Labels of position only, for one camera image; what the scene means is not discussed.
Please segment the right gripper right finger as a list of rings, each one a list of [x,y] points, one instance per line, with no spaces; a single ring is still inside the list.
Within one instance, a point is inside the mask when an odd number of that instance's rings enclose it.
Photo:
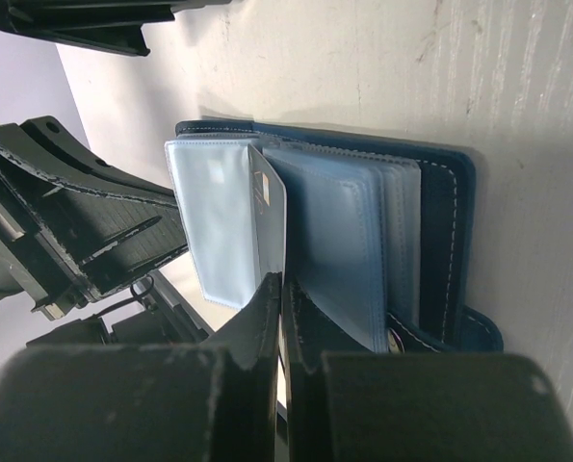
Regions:
[[[573,461],[573,431],[532,360],[375,354],[296,282],[282,292],[294,461]]]

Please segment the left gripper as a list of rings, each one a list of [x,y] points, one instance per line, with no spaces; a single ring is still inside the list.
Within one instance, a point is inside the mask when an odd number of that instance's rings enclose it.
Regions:
[[[0,299],[24,292],[61,318],[186,249],[171,189],[107,164],[53,116],[0,125]]]

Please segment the black card tray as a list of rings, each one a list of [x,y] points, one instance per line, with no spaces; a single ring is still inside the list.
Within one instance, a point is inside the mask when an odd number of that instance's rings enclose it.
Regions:
[[[214,1],[0,0],[0,31],[129,57],[146,57],[142,27]]]

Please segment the blue leather card holder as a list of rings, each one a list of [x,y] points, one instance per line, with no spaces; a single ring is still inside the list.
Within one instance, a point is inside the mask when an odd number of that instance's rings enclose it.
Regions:
[[[287,194],[286,255],[314,305],[373,352],[500,351],[463,302],[476,170],[463,151],[242,120],[181,122],[165,146],[203,296],[240,310],[264,277],[247,147]]]

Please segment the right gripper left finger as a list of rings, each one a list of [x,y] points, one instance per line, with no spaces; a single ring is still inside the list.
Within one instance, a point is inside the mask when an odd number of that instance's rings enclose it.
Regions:
[[[282,277],[205,341],[30,346],[0,372],[0,461],[270,461]]]

